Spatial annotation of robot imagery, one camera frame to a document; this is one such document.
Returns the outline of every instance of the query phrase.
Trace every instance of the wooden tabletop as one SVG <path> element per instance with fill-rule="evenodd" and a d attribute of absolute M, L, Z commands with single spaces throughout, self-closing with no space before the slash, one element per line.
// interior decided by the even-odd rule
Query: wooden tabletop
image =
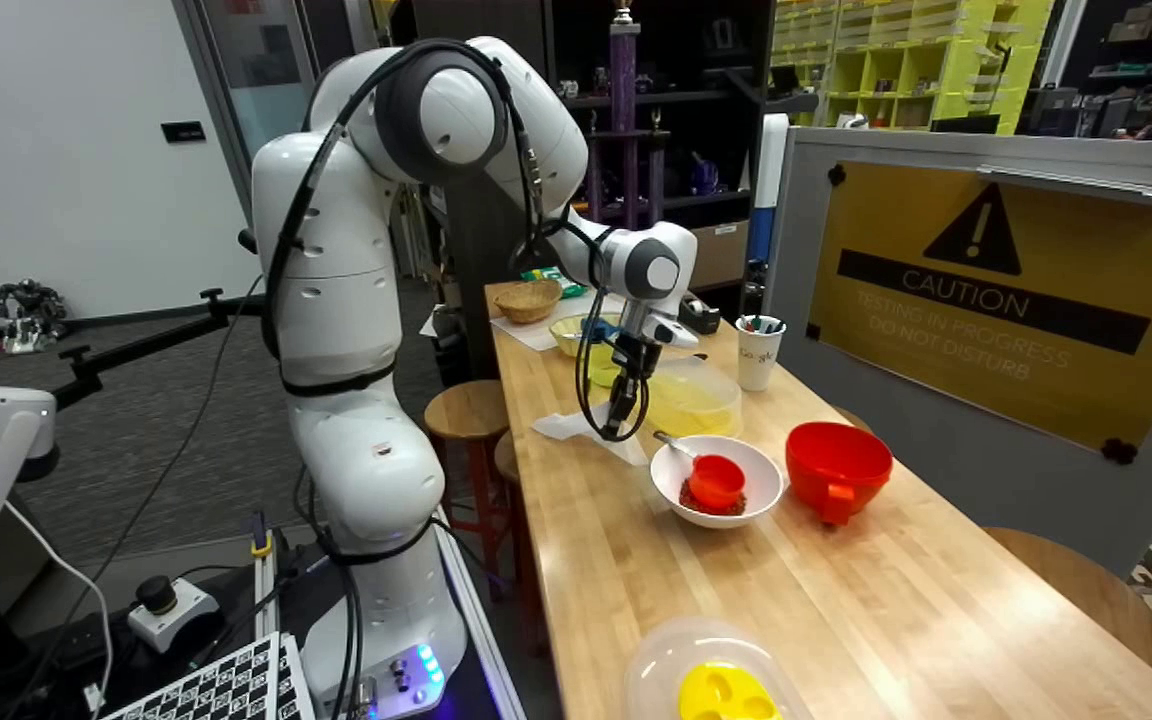
<path fill-rule="evenodd" d="M 705 349 L 738 379 L 733 330 Z M 1152 669 L 908 469 L 836 531 L 793 500 L 753 529 L 705 531 L 654 496 L 644 469 L 532 434 L 578 411 L 571 361 L 502 330 L 496 361 L 565 715 L 623 715 L 640 640 L 686 615 L 719 615 L 764 645 L 825 720 L 1152 715 Z M 842 421 L 786 369 L 740 411 L 738 436 L 782 474 L 788 430 Z"/>

